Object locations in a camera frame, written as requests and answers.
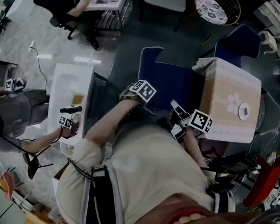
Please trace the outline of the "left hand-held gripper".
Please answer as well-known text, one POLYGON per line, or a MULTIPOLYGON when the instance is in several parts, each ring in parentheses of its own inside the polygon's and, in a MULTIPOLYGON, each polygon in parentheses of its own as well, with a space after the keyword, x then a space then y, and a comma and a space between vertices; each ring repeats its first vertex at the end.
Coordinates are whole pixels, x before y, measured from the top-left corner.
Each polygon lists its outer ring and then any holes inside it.
POLYGON ((137 100, 141 104, 148 103, 157 90, 146 80, 139 80, 130 84, 120 95, 119 100, 137 100))

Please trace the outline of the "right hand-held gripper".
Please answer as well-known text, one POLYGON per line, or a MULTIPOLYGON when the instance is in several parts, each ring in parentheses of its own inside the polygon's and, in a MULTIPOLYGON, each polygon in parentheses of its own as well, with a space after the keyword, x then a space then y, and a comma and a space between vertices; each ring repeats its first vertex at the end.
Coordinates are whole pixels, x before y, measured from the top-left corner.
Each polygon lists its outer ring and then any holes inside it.
POLYGON ((200 131, 200 134, 207 134, 212 126, 212 118, 207 114, 195 110, 192 115, 183 109, 175 100, 170 102, 174 110, 171 117, 173 128, 171 134, 175 139, 180 139, 185 134, 186 128, 194 128, 200 131))

